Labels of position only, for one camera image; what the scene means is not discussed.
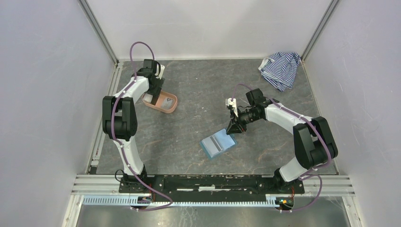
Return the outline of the teal card holder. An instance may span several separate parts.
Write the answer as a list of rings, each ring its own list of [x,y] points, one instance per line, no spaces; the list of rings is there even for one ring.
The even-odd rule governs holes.
[[[214,159],[237,145],[233,135],[228,135],[225,128],[202,139],[200,146],[209,159]]]

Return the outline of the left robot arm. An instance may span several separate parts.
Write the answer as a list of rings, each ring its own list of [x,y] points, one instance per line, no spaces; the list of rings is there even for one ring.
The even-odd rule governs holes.
[[[157,102],[164,83],[163,70],[156,60],[145,59],[142,68],[134,72],[121,91],[102,100],[103,132],[113,140],[123,161],[120,183],[139,193],[148,188],[148,179],[135,141],[138,129],[135,103],[142,96],[151,104]]]

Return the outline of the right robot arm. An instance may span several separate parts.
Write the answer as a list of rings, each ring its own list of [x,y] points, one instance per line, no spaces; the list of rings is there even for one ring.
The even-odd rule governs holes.
[[[285,193],[292,181],[305,179],[319,168],[328,166],[338,155],[338,149],[324,117],[309,117],[299,114],[276,99],[267,98],[260,89],[246,93],[249,107],[241,110],[234,97],[225,100],[230,110],[227,134],[243,133],[247,125],[263,119],[277,124],[293,135],[295,156],[274,173],[273,187]]]

